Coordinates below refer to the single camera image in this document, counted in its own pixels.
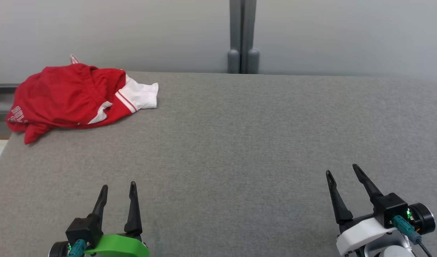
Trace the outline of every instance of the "wire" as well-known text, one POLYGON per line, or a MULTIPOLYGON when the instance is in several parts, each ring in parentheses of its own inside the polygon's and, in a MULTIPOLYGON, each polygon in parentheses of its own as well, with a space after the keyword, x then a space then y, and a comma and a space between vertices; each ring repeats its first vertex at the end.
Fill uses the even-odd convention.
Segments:
POLYGON ((432 255, 429 253, 429 251, 426 249, 426 247, 424 246, 424 244, 421 242, 420 239, 417 240, 417 243, 420 245, 421 249, 423 249, 423 251, 426 253, 428 257, 432 257, 432 255))

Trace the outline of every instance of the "gray table surface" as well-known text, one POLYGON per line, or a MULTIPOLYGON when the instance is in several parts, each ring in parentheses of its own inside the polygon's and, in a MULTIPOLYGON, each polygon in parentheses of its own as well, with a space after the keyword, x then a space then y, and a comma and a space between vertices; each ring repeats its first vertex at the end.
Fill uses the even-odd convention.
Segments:
MULTIPOLYGON (((11 136, 0 158, 0 257, 47 255, 103 184, 103 231, 122 232, 132 180, 152 256, 339 256, 325 171, 355 217, 372 212, 352 163, 437 222, 437 84, 129 75, 159 83, 157 109, 28 146, 11 136)), ((437 257, 437 229, 423 241, 437 257)))

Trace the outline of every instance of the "white wall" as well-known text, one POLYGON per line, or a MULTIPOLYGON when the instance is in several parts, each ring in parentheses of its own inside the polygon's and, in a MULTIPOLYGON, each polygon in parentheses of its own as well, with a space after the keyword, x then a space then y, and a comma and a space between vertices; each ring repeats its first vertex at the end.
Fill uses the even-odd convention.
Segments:
POLYGON ((0 83, 70 54, 98 67, 226 72, 229 44, 228 1, 0 1, 0 83))
POLYGON ((437 79, 437 0, 258 0, 261 74, 437 79))

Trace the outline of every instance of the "folded clothes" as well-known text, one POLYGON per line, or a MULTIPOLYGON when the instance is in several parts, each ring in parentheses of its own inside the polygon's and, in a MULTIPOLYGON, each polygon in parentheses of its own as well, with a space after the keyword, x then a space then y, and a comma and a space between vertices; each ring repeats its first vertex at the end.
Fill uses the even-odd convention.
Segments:
POLYGON ((139 84, 124 70, 74 59, 68 66, 46 67, 18 86, 6 122, 12 131, 25 132, 25 144, 56 127, 99 127, 157 107, 158 83, 139 84))

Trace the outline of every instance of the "teal connector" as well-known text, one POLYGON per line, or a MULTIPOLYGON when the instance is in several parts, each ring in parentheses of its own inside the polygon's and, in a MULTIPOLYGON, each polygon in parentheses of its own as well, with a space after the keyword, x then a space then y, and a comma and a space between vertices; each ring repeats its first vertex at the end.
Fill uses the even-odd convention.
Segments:
POLYGON ((71 248, 68 257, 82 257, 83 252, 87 249, 87 243, 83 239, 77 240, 71 248))
POLYGON ((393 218, 393 225, 399 232, 406 235, 412 244, 417 245, 421 242, 421 235, 415 231, 415 228, 410 225, 402 216, 397 215, 393 218))

